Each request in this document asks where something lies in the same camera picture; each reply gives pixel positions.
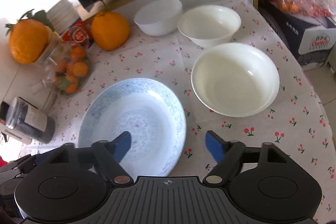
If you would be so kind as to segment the blue patterned plate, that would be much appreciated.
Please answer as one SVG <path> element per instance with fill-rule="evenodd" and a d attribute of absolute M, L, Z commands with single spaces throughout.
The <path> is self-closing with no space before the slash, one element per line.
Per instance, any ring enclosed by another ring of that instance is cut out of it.
<path fill-rule="evenodd" d="M 186 140 L 186 117 L 175 93 L 147 78 L 122 80 L 90 105 L 79 131 L 78 146 L 131 135 L 129 151 L 120 161 L 132 178 L 168 176 L 179 161 Z"/>

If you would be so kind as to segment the large cream bowl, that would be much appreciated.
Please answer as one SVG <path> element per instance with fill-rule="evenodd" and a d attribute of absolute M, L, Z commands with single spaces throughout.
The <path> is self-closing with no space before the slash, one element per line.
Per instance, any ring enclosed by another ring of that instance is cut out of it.
<path fill-rule="evenodd" d="M 210 110 L 228 117 L 258 114 L 276 99 L 280 76 L 261 50 L 243 43 L 206 50 L 191 72 L 197 98 Z"/>

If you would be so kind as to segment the small white bowl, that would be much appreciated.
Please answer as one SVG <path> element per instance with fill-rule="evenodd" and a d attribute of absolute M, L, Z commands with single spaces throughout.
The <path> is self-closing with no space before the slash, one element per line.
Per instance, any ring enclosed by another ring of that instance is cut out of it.
<path fill-rule="evenodd" d="M 149 36 L 164 36 L 177 29 L 182 14 L 181 1 L 158 0 L 138 10 L 134 16 L 134 22 Z"/>

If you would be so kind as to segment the jar of black contents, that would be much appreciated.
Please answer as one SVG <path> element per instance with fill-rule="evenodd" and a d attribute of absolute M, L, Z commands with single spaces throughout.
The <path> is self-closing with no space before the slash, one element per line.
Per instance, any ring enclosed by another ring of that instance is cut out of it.
<path fill-rule="evenodd" d="M 1 123 L 9 129 L 48 144 L 55 133 L 55 121 L 21 97 L 15 97 L 10 104 L 1 102 Z"/>

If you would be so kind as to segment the cherry print tablecloth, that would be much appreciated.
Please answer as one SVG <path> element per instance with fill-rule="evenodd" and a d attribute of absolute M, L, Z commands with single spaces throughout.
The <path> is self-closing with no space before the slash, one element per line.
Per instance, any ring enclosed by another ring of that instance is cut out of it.
<path fill-rule="evenodd" d="M 275 101 L 251 117 L 231 118 L 213 112 L 196 97 L 191 71 L 203 49 L 179 32 L 155 38 L 133 27 L 129 40 L 118 50 L 91 48 L 94 70 L 85 86 L 70 98 L 59 97 L 52 106 L 56 132 L 47 144 L 33 142 L 21 155 L 49 151 L 63 143 L 77 143 L 80 123 L 92 102 L 109 86 L 129 78 L 145 77 L 168 86 L 182 103 L 187 133 L 173 176 L 204 177 L 215 162 L 205 146 L 212 130 L 223 139 L 257 147 L 272 142 L 309 172 L 322 188 L 315 215 L 320 223 L 335 219 L 335 148 L 329 121 L 312 85 L 284 43 L 247 0 L 226 0 L 221 5 L 235 10 L 242 20 L 234 41 L 263 51 L 280 75 Z"/>

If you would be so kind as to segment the glass jar of tangerines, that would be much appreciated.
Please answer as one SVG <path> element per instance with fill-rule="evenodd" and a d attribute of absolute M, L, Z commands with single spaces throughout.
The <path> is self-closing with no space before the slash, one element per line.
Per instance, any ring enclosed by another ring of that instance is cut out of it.
<path fill-rule="evenodd" d="M 92 62 L 78 43 L 64 42 L 56 33 L 49 35 L 47 46 L 34 62 L 42 75 L 31 86 L 33 93 L 54 89 L 63 96 L 72 96 L 88 80 Z"/>

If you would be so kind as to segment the large orange on table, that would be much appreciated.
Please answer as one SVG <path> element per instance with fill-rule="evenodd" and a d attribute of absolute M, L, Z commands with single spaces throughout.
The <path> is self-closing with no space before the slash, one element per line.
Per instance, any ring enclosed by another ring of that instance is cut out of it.
<path fill-rule="evenodd" d="M 119 13 L 101 11 L 94 16 L 91 33 L 101 49 L 113 51 L 127 41 L 130 35 L 130 25 Z"/>

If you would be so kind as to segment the large orange on jar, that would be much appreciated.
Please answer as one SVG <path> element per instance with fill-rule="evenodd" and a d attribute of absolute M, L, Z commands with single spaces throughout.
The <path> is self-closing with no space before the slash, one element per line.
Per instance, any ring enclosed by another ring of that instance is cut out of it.
<path fill-rule="evenodd" d="M 5 24 L 13 59 L 20 64 L 34 63 L 50 42 L 54 27 L 45 10 L 25 12 L 15 24 Z"/>

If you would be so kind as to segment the Ganten water carton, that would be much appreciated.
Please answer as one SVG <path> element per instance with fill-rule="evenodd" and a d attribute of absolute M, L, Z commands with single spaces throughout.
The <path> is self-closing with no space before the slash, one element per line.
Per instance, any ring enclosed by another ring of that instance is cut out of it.
<path fill-rule="evenodd" d="M 267 0 L 259 0 L 259 12 L 304 71 L 319 68 L 326 63 L 335 46 L 333 18 L 284 13 Z"/>

